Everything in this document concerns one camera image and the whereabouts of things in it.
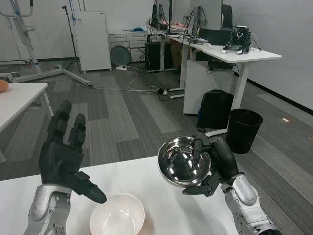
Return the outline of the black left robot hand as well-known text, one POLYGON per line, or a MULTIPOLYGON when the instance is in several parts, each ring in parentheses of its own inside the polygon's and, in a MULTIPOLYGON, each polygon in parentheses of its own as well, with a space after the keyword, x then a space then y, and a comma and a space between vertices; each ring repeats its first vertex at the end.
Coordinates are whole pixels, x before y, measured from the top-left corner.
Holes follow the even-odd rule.
POLYGON ((84 158, 82 146, 86 139, 86 118, 82 113, 76 116, 68 144, 64 143, 71 108, 71 102, 64 100, 50 119, 47 139, 39 159, 42 183, 69 188, 78 195, 103 204, 107 201, 104 192, 89 180, 87 174, 80 171, 84 158))

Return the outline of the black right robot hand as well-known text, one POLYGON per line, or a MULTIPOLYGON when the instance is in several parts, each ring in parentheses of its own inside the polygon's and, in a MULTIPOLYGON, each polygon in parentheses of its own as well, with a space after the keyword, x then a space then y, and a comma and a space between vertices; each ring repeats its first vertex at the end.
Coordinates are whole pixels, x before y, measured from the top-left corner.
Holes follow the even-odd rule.
POLYGON ((200 162, 202 153, 208 153, 211 160, 211 175, 207 175, 200 184, 190 186, 182 191, 184 195, 212 196, 219 184, 239 174, 236 159, 226 141, 221 137, 196 137, 192 140, 191 166, 200 162))

